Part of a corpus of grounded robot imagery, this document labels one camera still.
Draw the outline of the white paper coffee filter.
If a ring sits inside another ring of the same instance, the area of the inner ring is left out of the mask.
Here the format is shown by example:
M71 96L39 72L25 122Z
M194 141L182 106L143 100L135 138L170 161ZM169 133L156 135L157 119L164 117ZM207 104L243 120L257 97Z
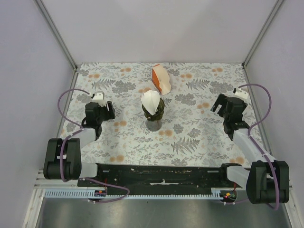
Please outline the white paper coffee filter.
M157 91L149 90L142 95L141 102L148 113L154 115L160 103L160 94Z

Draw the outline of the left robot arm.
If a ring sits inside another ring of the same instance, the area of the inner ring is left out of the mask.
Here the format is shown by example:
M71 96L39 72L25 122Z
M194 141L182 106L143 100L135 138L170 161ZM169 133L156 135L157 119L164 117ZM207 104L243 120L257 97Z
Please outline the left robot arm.
M99 139L102 133L102 123L113 120L115 110L111 101L101 106L90 102L85 105L85 118L81 128L65 139L52 138L48 141L43 175L48 180L67 182L80 178L98 187L104 183L104 174L98 171L96 163L83 162L81 149Z

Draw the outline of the orange coffee filter box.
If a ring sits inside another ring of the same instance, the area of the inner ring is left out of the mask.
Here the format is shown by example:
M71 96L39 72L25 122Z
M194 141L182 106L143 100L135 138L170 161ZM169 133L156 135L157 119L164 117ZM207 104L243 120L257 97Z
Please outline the orange coffee filter box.
M152 68L152 82L162 95L166 95L171 91L169 74L160 64L156 64Z

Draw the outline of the floral patterned tablecloth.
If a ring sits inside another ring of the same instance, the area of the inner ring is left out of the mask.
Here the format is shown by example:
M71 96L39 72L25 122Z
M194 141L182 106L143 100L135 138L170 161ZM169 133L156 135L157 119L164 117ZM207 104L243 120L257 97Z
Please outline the floral patterned tablecloth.
M143 93L154 90L152 63L84 63L78 68L67 121L61 137L78 129L90 102L87 92L104 92L115 119L102 124L98 140L81 151L84 162L161 166L218 167L226 162L245 167L250 162L223 130L223 120L211 112L219 94L232 96L244 85L240 64L163 63L171 91L163 97L160 130L146 127Z

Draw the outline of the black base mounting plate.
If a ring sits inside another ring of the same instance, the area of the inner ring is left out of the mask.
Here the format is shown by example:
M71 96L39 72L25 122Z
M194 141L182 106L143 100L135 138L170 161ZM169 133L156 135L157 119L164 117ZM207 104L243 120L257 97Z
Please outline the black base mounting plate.
M199 195L212 188L233 189L235 184L224 177L220 167L176 167L98 164L93 181L79 180L79 187L98 187L97 181L111 184L110 195Z

